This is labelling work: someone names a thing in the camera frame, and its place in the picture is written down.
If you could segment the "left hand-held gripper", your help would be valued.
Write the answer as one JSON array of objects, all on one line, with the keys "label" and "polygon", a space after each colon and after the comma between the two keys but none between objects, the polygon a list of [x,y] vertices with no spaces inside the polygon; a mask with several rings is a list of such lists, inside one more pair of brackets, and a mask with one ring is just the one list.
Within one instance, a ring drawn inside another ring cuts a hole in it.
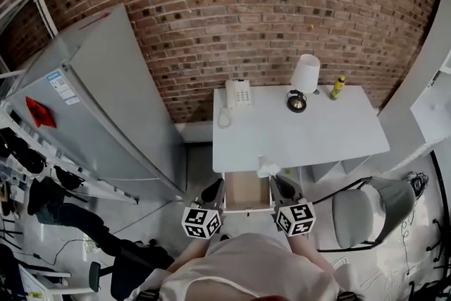
[{"label": "left hand-held gripper", "polygon": [[181,224],[188,237],[210,240],[218,232],[223,225],[224,194],[225,181],[219,178],[201,192],[197,202],[185,207]]}]

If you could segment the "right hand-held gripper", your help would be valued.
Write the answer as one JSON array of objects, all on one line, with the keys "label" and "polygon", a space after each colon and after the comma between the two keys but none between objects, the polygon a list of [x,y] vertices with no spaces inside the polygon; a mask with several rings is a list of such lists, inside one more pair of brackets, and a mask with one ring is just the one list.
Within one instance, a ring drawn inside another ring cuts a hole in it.
[{"label": "right hand-held gripper", "polygon": [[275,202],[274,221],[279,231],[288,237],[310,233],[316,214],[312,202],[300,202],[302,189],[299,183],[284,176],[271,176],[270,189]]}]

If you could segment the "white tissue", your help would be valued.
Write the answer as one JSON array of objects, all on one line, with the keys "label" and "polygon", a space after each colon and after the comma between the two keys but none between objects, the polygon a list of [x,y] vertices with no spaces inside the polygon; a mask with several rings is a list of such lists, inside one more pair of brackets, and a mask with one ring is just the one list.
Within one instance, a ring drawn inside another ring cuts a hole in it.
[{"label": "white tissue", "polygon": [[259,167],[257,169],[257,176],[259,178],[271,178],[280,173],[281,168],[268,159],[266,156],[259,156]]}]

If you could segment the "white drawer with wooden inside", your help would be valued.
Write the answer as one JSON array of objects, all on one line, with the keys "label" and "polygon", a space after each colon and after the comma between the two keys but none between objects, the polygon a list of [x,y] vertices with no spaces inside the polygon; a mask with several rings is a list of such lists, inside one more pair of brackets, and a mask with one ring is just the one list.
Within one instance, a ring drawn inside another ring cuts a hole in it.
[{"label": "white drawer with wooden inside", "polygon": [[229,214],[250,214],[273,211],[269,177],[259,178],[256,172],[223,173],[225,194],[223,211]]}]

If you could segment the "person's right forearm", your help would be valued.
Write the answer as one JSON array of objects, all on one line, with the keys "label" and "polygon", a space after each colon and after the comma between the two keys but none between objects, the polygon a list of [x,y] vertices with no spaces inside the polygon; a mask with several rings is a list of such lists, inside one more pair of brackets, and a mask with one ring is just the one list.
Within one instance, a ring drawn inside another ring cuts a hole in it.
[{"label": "person's right forearm", "polygon": [[299,256],[307,258],[311,263],[317,265],[326,273],[333,275],[334,268],[324,258],[324,256],[318,252],[311,241],[305,235],[294,235],[287,237],[288,244],[293,253]]}]

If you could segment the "grey padded chair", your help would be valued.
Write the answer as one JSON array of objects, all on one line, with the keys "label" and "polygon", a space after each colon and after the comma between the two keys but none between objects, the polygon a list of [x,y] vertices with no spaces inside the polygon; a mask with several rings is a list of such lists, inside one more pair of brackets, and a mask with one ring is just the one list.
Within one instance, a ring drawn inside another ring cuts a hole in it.
[{"label": "grey padded chair", "polygon": [[[363,191],[368,186],[380,197],[385,219],[380,233],[374,240],[374,215],[369,196]],[[321,253],[356,252],[371,250],[383,244],[385,239],[409,216],[415,205],[414,189],[405,180],[390,180],[369,176],[313,202],[316,211],[322,204],[331,202],[331,218],[337,245],[320,246]]]}]

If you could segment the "person's white shirt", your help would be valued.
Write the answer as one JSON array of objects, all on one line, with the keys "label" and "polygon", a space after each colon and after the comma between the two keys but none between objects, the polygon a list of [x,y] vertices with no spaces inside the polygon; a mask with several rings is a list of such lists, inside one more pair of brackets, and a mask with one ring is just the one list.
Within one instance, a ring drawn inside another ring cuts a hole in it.
[{"label": "person's white shirt", "polygon": [[350,264],[334,270],[275,238],[244,233],[211,242],[204,257],[174,273],[152,271],[125,301],[365,301]]}]

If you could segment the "yellow drink bottle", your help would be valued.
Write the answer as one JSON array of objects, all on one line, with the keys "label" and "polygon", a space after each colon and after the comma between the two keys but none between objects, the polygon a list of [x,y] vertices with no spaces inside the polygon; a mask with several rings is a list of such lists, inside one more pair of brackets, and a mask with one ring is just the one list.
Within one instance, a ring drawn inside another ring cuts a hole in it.
[{"label": "yellow drink bottle", "polygon": [[336,101],[340,96],[341,91],[345,87],[345,76],[340,76],[334,83],[333,89],[330,91],[329,97],[333,101]]}]

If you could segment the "grey refrigerator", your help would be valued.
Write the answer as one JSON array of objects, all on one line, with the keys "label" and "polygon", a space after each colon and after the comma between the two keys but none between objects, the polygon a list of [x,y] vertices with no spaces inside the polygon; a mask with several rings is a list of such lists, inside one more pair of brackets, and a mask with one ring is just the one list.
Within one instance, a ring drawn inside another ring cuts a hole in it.
[{"label": "grey refrigerator", "polygon": [[[122,4],[66,28],[26,63],[6,97],[21,120],[74,164],[140,200],[180,199],[186,190],[183,138],[161,98]],[[59,70],[79,98],[67,105],[46,76]],[[37,127],[29,97],[56,128]]]}]

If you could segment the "black chair base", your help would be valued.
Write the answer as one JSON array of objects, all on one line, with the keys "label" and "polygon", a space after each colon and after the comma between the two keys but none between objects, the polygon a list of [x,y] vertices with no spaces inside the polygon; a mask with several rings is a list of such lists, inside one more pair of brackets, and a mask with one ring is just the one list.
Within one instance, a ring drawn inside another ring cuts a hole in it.
[{"label": "black chair base", "polygon": [[432,252],[435,248],[439,247],[438,254],[433,259],[434,263],[443,260],[443,263],[439,266],[435,266],[434,269],[442,269],[444,274],[448,274],[448,269],[451,267],[450,257],[447,255],[447,246],[451,240],[451,226],[445,223],[443,226],[439,220],[433,219],[433,225],[436,225],[438,229],[438,239],[432,244],[426,247],[426,252]]}]

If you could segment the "dark small chair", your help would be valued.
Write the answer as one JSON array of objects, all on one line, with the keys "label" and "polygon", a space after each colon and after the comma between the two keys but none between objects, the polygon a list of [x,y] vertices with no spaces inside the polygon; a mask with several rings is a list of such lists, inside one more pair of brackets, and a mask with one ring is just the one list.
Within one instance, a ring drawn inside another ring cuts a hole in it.
[{"label": "dark small chair", "polygon": [[58,208],[66,197],[87,203],[83,198],[62,188],[52,178],[45,177],[41,181],[35,178],[30,186],[27,213],[30,216],[35,215],[40,223],[56,224]]}]

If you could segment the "white side table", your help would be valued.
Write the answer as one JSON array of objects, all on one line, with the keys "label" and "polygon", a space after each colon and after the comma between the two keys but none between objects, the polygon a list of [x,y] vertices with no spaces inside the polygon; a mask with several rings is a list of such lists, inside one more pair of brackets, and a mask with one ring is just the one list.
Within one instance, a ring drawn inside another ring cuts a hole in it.
[{"label": "white side table", "polygon": [[71,277],[70,273],[33,270],[22,265],[18,269],[27,301],[65,301],[65,296],[71,299],[74,295],[94,292],[90,287],[76,288],[64,283]]}]

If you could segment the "blue white label sticker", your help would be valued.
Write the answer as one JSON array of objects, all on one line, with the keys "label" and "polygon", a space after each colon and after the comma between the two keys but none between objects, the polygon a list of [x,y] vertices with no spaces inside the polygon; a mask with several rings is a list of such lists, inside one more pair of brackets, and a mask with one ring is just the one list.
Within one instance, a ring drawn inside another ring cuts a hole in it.
[{"label": "blue white label sticker", "polygon": [[77,104],[80,101],[59,70],[47,75],[46,79],[67,105]]}]

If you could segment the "red diamond sticker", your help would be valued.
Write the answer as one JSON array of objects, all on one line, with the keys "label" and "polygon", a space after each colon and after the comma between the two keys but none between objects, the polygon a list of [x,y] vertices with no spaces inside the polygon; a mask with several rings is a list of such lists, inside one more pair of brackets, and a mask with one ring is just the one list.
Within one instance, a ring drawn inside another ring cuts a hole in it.
[{"label": "red diamond sticker", "polygon": [[32,116],[32,119],[38,128],[41,126],[56,128],[54,118],[52,117],[51,112],[47,107],[29,97],[25,98],[25,102]]}]

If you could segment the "white wall duct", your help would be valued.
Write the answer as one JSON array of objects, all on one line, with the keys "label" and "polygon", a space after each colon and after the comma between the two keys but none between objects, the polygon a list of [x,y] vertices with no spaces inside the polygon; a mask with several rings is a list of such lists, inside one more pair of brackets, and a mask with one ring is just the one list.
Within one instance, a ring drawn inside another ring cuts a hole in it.
[{"label": "white wall duct", "polygon": [[213,123],[211,121],[176,123],[175,126],[186,143],[213,141]]}]

